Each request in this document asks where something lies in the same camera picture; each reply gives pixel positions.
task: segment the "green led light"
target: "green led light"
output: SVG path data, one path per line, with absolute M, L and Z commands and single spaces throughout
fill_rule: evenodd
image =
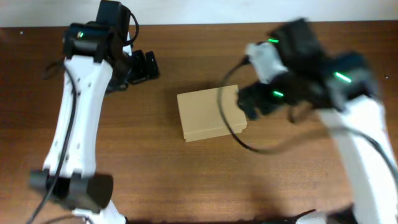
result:
M 272 42 L 272 43 L 278 43 L 279 42 L 279 40 L 277 40 L 277 39 L 268 39 L 268 41 Z
M 337 78 L 339 78 L 339 79 L 341 79 L 341 80 L 343 80 L 344 82 L 347 82 L 347 83 L 351 83 L 352 82 L 352 80 L 350 78 L 348 78 L 347 76 L 341 74 L 340 72 L 335 72 L 335 77 L 337 77 Z
M 273 91 L 272 94 L 274 94 L 274 96 L 277 96 L 277 97 L 284 97 L 284 94 L 281 92 L 278 92 L 278 91 Z

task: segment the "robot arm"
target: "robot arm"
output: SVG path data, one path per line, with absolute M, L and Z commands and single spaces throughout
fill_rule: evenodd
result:
M 30 173 L 34 190 L 95 224 L 128 223 L 111 201 L 112 176 L 95 172 L 96 133 L 104 94 L 159 77 L 153 52 L 144 56 L 140 50 L 131 50 L 130 15 L 120 2 L 101 1 L 96 21 L 72 24 L 65 31 L 66 59 L 62 64 L 66 72 L 57 129 L 43 169 Z M 74 118 L 70 120 L 72 108 Z M 64 145 L 66 156 L 57 175 Z
M 351 182 L 354 205 L 344 223 L 396 223 L 396 162 L 377 83 L 362 56 L 328 57 L 304 20 L 282 26 L 271 37 L 270 43 L 247 47 L 259 81 L 239 91 L 238 106 L 249 119 L 258 119 L 256 109 L 267 115 L 284 104 L 309 102 L 337 143 Z M 352 130 L 375 140 L 386 157 Z M 290 223 L 323 224 L 329 218 L 313 212 Z

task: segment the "cable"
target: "cable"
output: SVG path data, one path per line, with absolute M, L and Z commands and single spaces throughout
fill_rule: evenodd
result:
M 34 213 L 32 214 L 32 216 L 30 217 L 30 219 L 26 222 L 27 224 L 31 224 L 33 223 L 33 221 L 35 220 L 36 216 L 39 214 L 39 212 L 41 211 L 41 209 L 43 209 L 44 205 L 47 203 L 47 201 L 50 199 L 51 194 L 55 188 L 55 185 L 57 183 L 57 179 L 60 176 L 61 173 L 61 168 L 62 168 L 62 164 L 65 160 L 65 156 L 67 154 L 67 148 L 68 148 L 68 142 L 69 142 L 69 137 L 70 137 L 70 133 L 72 131 L 72 126 L 73 126 L 73 120 L 75 119 L 75 113 L 76 113 L 76 101 L 77 101 L 77 93 L 76 93 L 76 85 L 75 82 L 73 81 L 73 77 L 69 71 L 69 69 L 65 66 L 63 60 L 60 60 L 58 62 L 54 62 L 51 63 L 46 69 L 45 71 L 48 72 L 51 68 L 58 68 L 58 67 L 63 67 L 70 79 L 70 82 L 72 84 L 72 95 L 73 95 L 73 102 L 72 102 L 72 110 L 70 112 L 70 119 L 69 119 L 69 124 L 68 124 L 68 128 L 67 128 L 67 133 L 65 135 L 65 140 L 63 142 L 63 146 L 62 146 L 62 151 L 61 151 L 61 156 L 60 156 L 60 160 L 58 162 L 58 166 L 57 166 L 57 170 L 55 171 L 55 175 L 53 177 L 53 182 L 51 183 L 51 186 L 49 187 L 48 191 L 46 192 L 46 194 L 43 197 L 43 200 L 40 202 L 39 206 L 37 206 L 36 210 L 34 211 Z
M 240 67 L 243 65 L 247 65 L 249 63 L 249 57 L 244 57 L 240 63 L 235 65 L 226 75 L 225 77 L 221 80 L 220 82 L 220 87 L 218 88 L 217 91 L 217 104 L 218 104 L 218 111 L 220 112 L 221 118 L 224 121 L 224 124 L 228 128 L 229 132 L 231 133 L 232 137 L 245 149 L 250 150 L 252 152 L 258 153 L 258 154 L 278 154 L 280 153 L 279 150 L 274 150 L 274 149 L 256 149 L 253 148 L 246 143 L 244 143 L 240 138 L 234 133 L 232 130 L 231 126 L 228 123 L 228 120 L 226 119 L 226 116 L 224 114 L 224 109 L 223 109 L 223 104 L 222 104 L 222 99 L 223 99 L 223 88 L 226 86 L 228 80 L 231 78 L 231 76 L 234 74 L 234 72 L 237 71 Z
M 235 65 L 235 67 L 233 67 L 225 76 L 224 78 L 221 80 L 220 82 L 220 87 L 218 88 L 218 110 L 220 112 L 221 118 L 224 121 L 224 124 L 226 125 L 226 127 L 228 128 L 229 132 L 231 133 L 232 137 L 241 145 L 243 146 L 245 149 L 248 149 L 249 151 L 258 153 L 258 154 L 266 154 L 266 155 L 273 155 L 273 154 L 278 154 L 281 152 L 284 152 L 285 150 L 280 150 L 279 147 L 275 147 L 273 149 L 256 149 L 253 148 L 249 145 L 247 145 L 246 143 L 244 143 L 242 140 L 240 140 L 240 138 L 233 132 L 231 126 L 228 123 L 228 120 L 226 119 L 226 116 L 224 114 L 224 109 L 222 107 L 222 99 L 223 99 L 223 88 L 226 86 L 228 80 L 231 78 L 232 74 L 234 72 L 237 71 L 237 69 L 239 69 L 240 67 L 242 67 L 243 65 L 249 63 L 248 58 L 245 57 L 243 58 L 243 60 Z M 383 158 L 384 162 L 387 164 L 388 169 L 390 170 L 392 176 L 394 177 L 394 182 L 396 184 L 396 187 L 398 188 L 398 170 L 397 170 L 397 166 L 395 164 L 394 161 L 392 161 L 387 155 L 386 153 L 383 151 L 381 145 L 375 140 L 373 139 L 371 136 L 352 129 L 352 128 L 347 128 L 347 127 L 336 127 L 336 128 L 329 128 L 327 131 L 333 133 L 333 134 L 346 134 L 346 133 L 351 133 L 357 136 L 360 136 L 362 138 L 364 138 L 368 143 L 370 143 L 370 145 L 372 145 L 372 147 L 377 151 L 377 153 Z
M 64 215 L 64 216 L 61 216 L 58 218 L 53 218 L 53 219 L 47 220 L 46 222 L 43 222 L 43 224 L 53 224 L 53 223 L 57 223 L 60 221 L 75 219 L 75 218 L 83 218 L 85 223 L 88 222 L 89 224 L 94 224 L 94 222 L 91 221 L 90 218 L 83 216 L 83 215 Z
M 133 37 L 133 38 L 131 38 L 130 40 L 127 40 L 127 41 L 124 42 L 124 46 L 132 45 L 132 43 L 137 39 L 138 34 L 139 34 L 139 24 L 138 24 L 138 21 L 137 21 L 135 15 L 134 15 L 131 11 L 130 11 L 130 16 L 132 17 L 132 19 L 134 20 L 134 23 L 136 24 L 136 33 L 134 34 L 134 37 Z

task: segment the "small brown box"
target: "small brown box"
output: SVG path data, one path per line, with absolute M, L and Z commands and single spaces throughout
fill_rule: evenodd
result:
M 177 95 L 185 142 L 230 134 L 217 105 L 217 90 L 201 90 Z M 223 89 L 223 109 L 235 133 L 248 125 L 246 116 L 236 105 L 238 86 Z

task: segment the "wooden table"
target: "wooden table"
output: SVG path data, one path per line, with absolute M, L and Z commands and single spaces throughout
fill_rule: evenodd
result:
M 106 96 L 96 142 L 97 171 L 113 175 L 113 200 L 123 215 L 153 222 L 236 221 L 350 203 L 345 172 L 327 136 L 269 157 L 246 151 L 230 136 L 183 140 L 177 94 L 216 87 L 246 44 L 267 39 L 278 25 L 141 27 L 135 49 L 155 52 L 161 78 Z M 369 59 L 398 149 L 398 22 L 313 26 L 329 53 L 353 49 Z M 24 223 L 41 199 L 28 189 L 29 170 L 42 167 L 52 143 L 62 77 L 44 81 L 40 74 L 62 56 L 64 30 L 0 29 L 0 223 Z M 232 83 L 243 86 L 255 78 L 248 67 Z M 240 136 L 269 146 L 320 127 L 316 116 L 292 126 L 280 110 L 249 122 Z M 37 220 L 65 213 L 49 203 Z

